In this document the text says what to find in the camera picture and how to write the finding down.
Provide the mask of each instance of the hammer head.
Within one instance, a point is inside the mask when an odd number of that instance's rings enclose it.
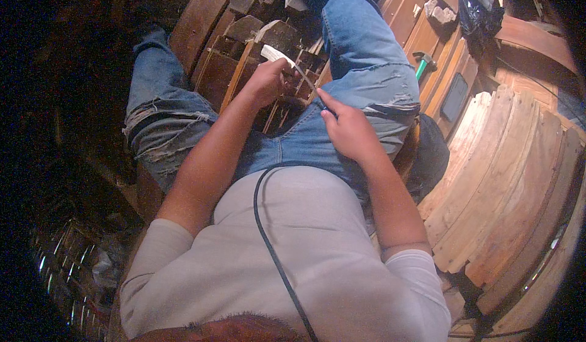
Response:
[[[427,62],[427,65],[429,66],[429,68],[431,68],[433,71],[435,71],[437,69],[437,63],[432,60],[431,56],[423,51],[417,51],[413,53],[413,56],[415,57],[416,60],[424,60]]]

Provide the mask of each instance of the man's right hand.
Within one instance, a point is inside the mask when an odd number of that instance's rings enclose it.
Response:
[[[336,119],[330,111],[321,112],[327,134],[337,151],[361,166],[373,156],[386,155],[374,128],[360,109],[337,101],[322,89],[318,89],[318,93],[324,104],[338,116]]]

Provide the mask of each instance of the blue ripped jeans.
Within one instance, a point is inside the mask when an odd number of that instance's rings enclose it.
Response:
[[[333,81],[322,88],[344,104],[362,109],[380,142],[393,157],[419,111],[414,68],[371,0],[307,0],[321,15]],[[136,62],[128,99],[129,147],[169,191],[183,159],[217,120],[207,100],[186,89],[179,60],[165,32],[154,25],[134,47]],[[317,98],[285,133],[267,137],[252,132],[235,180],[268,166],[300,160],[344,180],[362,203],[366,179],[352,160],[330,142]]]

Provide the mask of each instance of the white t-shirt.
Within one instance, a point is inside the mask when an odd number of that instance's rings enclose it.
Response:
[[[151,223],[120,291],[128,337],[242,311],[306,333],[254,221],[260,175],[234,183],[195,240],[174,222]],[[327,171],[280,168],[264,182],[261,222],[320,340],[447,339],[450,312],[429,254],[381,262],[358,199]]]

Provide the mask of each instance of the cord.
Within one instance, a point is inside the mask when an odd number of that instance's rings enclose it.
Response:
[[[279,167],[303,166],[303,165],[307,165],[307,163],[304,163],[304,162],[280,162],[278,164],[269,166],[261,174],[259,181],[257,182],[257,185],[254,188],[253,209],[254,209],[254,219],[256,220],[257,226],[260,231],[260,235],[262,236],[262,240],[264,240],[264,244],[267,246],[268,252],[271,254],[271,258],[273,258],[273,262],[275,263],[275,266],[277,267],[277,270],[279,271],[279,275],[281,275],[281,280],[283,280],[283,283],[285,284],[285,288],[287,289],[287,292],[289,293],[291,300],[295,304],[295,308],[297,309],[297,312],[299,313],[299,316],[301,317],[301,320],[303,321],[305,329],[307,330],[307,333],[309,334],[309,338],[311,338],[312,342],[318,342],[318,338],[315,335],[313,328],[311,327],[311,323],[309,322],[309,318],[305,314],[305,311],[303,310],[303,307],[301,306],[301,302],[299,301],[299,298],[297,297],[295,290],[293,289],[293,287],[291,287],[291,283],[289,282],[289,279],[287,278],[287,275],[285,274],[285,270],[283,269],[283,265],[281,264],[281,261],[277,257],[277,253],[275,252],[275,248],[273,248],[273,245],[268,240],[267,233],[264,231],[264,228],[262,227],[262,224],[260,222],[260,216],[259,216],[260,184],[262,183],[262,179],[264,179],[264,177],[266,177],[268,172],[275,169],[275,168],[279,168]]]
[[[523,71],[521,71],[520,69],[510,65],[510,63],[506,62],[505,60],[503,60],[501,57],[496,56],[497,60],[500,60],[501,62],[503,62],[505,65],[507,65],[508,67],[512,68],[513,70],[517,71],[520,74],[523,74],[525,76],[527,76],[528,78],[530,78],[531,80],[533,80],[534,82],[538,83],[540,87],[546,89],[547,91],[549,91],[550,93],[552,93],[552,95],[554,95],[557,100],[559,100],[563,105],[566,106],[566,108],[568,108],[573,115],[575,115],[575,117],[580,121],[580,123],[582,123],[582,126],[586,127],[586,123],[584,123],[584,121],[582,120],[582,118],[580,118],[580,115],[577,114],[575,112],[574,109],[572,109],[572,107],[570,106],[570,104],[568,102],[565,101],[565,99],[560,98],[560,96],[556,93],[554,93],[553,91],[551,91],[550,89],[548,89],[544,84],[542,84],[541,82],[538,82],[536,79],[534,79],[533,77],[529,76],[528,74],[525,74]]]

